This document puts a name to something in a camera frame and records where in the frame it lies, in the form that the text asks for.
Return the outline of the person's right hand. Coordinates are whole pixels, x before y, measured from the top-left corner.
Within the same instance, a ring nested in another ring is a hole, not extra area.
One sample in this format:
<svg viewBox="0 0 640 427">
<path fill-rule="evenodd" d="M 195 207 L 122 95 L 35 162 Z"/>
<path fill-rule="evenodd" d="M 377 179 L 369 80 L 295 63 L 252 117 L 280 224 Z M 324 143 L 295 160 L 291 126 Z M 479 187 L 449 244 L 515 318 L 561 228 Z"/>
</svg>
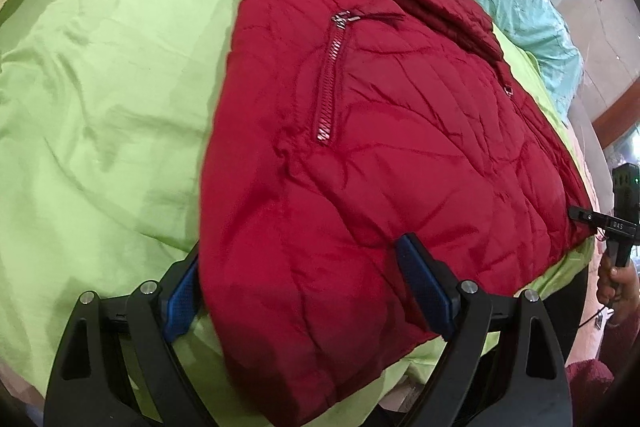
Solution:
<svg viewBox="0 0 640 427">
<path fill-rule="evenodd" d="M 620 325 L 639 308 L 639 279 L 631 261 L 616 267 L 608 255 L 602 256 L 597 283 L 597 298 L 601 305 L 612 310 L 608 323 Z"/>
</svg>

